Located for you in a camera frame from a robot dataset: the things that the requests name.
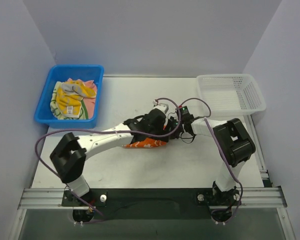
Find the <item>orange lion print towel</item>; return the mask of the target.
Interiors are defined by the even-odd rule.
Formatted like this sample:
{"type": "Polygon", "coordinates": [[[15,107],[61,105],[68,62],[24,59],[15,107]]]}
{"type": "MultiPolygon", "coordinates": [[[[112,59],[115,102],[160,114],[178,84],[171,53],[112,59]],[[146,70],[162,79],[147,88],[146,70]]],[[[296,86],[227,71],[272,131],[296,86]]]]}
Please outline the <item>orange lion print towel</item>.
{"type": "Polygon", "coordinates": [[[135,143],[123,145],[123,148],[157,148],[163,147],[167,144],[167,142],[162,140],[155,140],[151,138],[146,138],[143,141],[137,141],[135,143]]]}

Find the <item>yellow patterned towel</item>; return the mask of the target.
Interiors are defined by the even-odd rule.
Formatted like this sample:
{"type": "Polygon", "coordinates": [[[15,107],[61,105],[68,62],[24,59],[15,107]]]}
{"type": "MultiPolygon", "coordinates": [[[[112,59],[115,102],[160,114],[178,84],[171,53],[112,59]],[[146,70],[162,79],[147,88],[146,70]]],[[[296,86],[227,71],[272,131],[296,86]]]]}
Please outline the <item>yellow patterned towel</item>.
{"type": "Polygon", "coordinates": [[[97,93],[93,80],[58,81],[49,104],[52,115],[58,120],[89,120],[94,115],[97,93]]]}

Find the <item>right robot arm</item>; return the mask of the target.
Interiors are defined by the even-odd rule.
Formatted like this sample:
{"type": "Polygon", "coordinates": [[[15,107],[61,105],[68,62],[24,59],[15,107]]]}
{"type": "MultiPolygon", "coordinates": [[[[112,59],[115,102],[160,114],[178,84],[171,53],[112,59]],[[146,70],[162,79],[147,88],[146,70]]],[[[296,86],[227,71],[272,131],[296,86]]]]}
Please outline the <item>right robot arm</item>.
{"type": "Polygon", "coordinates": [[[232,194],[239,184],[239,174],[245,163],[256,151],[256,146],[242,121],[204,120],[201,117],[182,116],[180,126],[170,139],[178,139],[183,133],[193,138],[197,135],[209,136],[215,140],[223,161],[216,180],[213,182],[213,194],[223,197],[232,194]]]}

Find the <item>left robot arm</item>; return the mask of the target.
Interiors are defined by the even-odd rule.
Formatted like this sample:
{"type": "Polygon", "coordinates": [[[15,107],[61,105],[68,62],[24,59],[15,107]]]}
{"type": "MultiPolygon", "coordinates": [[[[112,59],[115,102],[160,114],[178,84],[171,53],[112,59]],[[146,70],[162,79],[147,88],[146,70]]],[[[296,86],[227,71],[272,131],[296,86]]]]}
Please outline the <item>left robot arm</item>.
{"type": "Polygon", "coordinates": [[[101,134],[75,136],[65,134],[50,154],[58,176],[73,192],[85,200],[93,201],[91,189],[83,176],[85,161],[106,150],[131,144],[140,144],[148,136],[165,135],[167,110],[154,107],[148,114],[127,119],[101,134]]]}

